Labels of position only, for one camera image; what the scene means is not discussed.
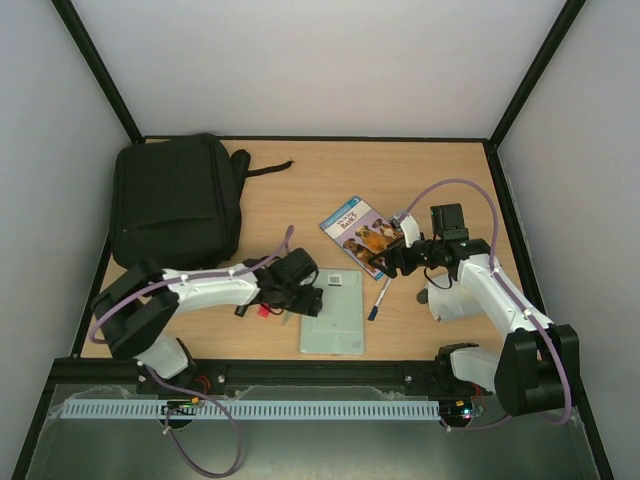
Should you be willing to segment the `dog picture book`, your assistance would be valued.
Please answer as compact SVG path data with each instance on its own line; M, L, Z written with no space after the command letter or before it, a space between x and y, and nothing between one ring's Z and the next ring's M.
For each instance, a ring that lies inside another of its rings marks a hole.
M319 228L375 280L384 273L371 265L370 260L403 237L389 220L359 196L351 197L322 221Z

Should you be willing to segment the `black student backpack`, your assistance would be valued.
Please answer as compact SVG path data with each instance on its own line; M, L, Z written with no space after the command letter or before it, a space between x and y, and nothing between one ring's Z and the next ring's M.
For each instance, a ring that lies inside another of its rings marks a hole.
M251 169L250 154L229 152L209 133L133 145L116 158L109 224L112 257L129 269L215 268L237 251L245 181L286 170L291 161Z

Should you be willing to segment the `grey-green notebook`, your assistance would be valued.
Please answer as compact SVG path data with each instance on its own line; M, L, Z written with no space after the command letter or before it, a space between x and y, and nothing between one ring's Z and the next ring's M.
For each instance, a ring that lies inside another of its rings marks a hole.
M303 354L365 353L363 277L356 270L320 269L314 285L323 290L316 317L302 316L299 350Z

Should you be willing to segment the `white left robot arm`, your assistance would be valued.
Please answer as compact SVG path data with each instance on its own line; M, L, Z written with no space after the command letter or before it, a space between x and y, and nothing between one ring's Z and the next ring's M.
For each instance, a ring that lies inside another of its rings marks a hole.
M164 333L173 317L223 305L260 305L316 317L323 295L314 285L318 274L302 248L223 269L180 271L140 262L93 300L90 341L107 345L115 359L134 359L163 380L175 381L193 368L193 360L183 342Z

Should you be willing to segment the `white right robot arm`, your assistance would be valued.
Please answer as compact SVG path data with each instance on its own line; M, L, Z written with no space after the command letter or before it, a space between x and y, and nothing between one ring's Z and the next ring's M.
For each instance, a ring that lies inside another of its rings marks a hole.
M461 205L432 207L431 221L432 236L425 238L410 213L392 217L400 237L371 265L390 278L445 269L427 280L418 302L439 322L485 314L503 341L498 355L474 343L442 348L438 384L455 392L473 383L495 394L511 417L560 410L558 420L566 422L580 373L575 330L556 325L524 296L501 267L493 242L470 237Z

